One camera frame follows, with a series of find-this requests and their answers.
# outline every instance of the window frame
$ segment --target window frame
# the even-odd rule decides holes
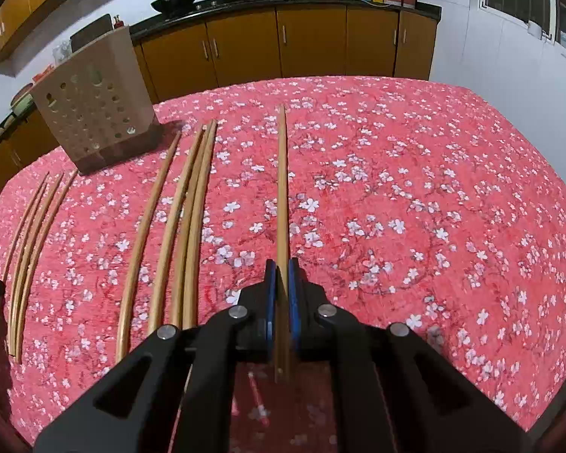
[[[543,30],[543,38],[547,41],[550,41],[551,43],[554,43],[554,42],[557,41],[556,37],[558,35],[558,32],[557,32],[557,28],[558,28],[557,5],[558,5],[557,0],[549,0],[549,28],[548,29],[542,29]],[[504,18],[505,20],[528,30],[528,24],[525,23],[523,20],[520,20],[519,18],[517,18],[513,15],[502,12],[501,10],[497,10],[496,8],[493,8],[492,6],[488,6],[486,4],[486,0],[479,0],[479,8],[481,10],[484,10],[485,12],[489,12],[493,15]]]

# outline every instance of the countertop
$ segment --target countertop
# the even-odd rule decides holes
[[[382,8],[392,11],[409,11],[433,18],[440,22],[442,8],[429,3],[418,2],[414,9],[399,7],[396,5],[384,5],[380,3],[369,3],[363,0],[202,0],[194,3],[194,10],[179,15],[156,15],[142,22],[134,24],[130,27],[130,36],[134,43],[146,39],[153,34],[157,34],[170,27],[181,24],[192,23],[196,20],[219,15],[221,13],[243,11],[249,9],[258,9],[265,6],[273,5],[297,5],[297,4],[315,4],[315,5],[352,5],[364,8]]]
[[[292,78],[157,104],[155,114],[166,123],[161,151],[74,181],[35,271],[23,365],[4,355],[0,340],[1,405],[10,407],[26,439],[33,441],[115,364],[137,224],[174,128],[183,135],[142,256],[133,347],[145,336],[185,152],[211,119],[219,126],[203,218],[199,323],[263,279],[267,258],[276,255],[281,102],[293,125],[290,255],[310,281],[361,322],[406,322],[523,428],[547,407],[566,377],[566,185],[498,111],[462,87]],[[73,167],[57,148],[7,184],[0,196],[0,278],[40,179],[50,172],[52,183]],[[6,302],[13,270],[11,263]],[[166,301],[173,279],[171,269]],[[305,435],[294,451],[334,453],[326,368],[301,367],[292,384],[274,385],[269,367],[241,367],[235,447],[288,451],[291,440]]]

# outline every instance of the black countertop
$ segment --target black countertop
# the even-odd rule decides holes
[[[257,9],[273,5],[291,5],[298,3],[314,3],[322,5],[342,4],[361,6],[364,8],[383,8],[397,12],[404,10],[417,13],[425,17],[433,18],[437,22],[440,22],[442,12],[442,8],[439,6],[421,2],[418,2],[416,7],[412,9],[396,5],[384,5],[382,3],[364,2],[363,0],[202,0],[200,2],[195,2],[192,6],[192,10],[187,13],[175,15],[160,14],[134,24],[130,27],[130,37],[132,38],[133,43],[137,43],[138,41],[141,41],[153,34],[157,34],[166,29],[169,29],[170,27],[192,23],[196,20],[212,17],[221,13]]]

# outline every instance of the table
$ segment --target table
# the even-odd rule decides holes
[[[203,219],[200,322],[261,280],[276,254],[281,102],[290,250],[310,280],[362,322],[406,322],[523,428],[543,412],[566,377],[565,184],[467,89],[297,78],[156,105],[168,123],[160,151],[74,181],[35,272],[23,365],[5,355],[0,319],[0,407],[26,439],[114,364],[128,257],[174,129],[183,138],[140,268],[132,345],[146,329],[175,183],[194,130],[211,118],[219,130]],[[70,168],[58,148],[7,184],[0,274],[39,179]],[[293,384],[277,387],[268,367],[240,367],[235,387],[233,451],[335,451],[326,366],[303,366]]]

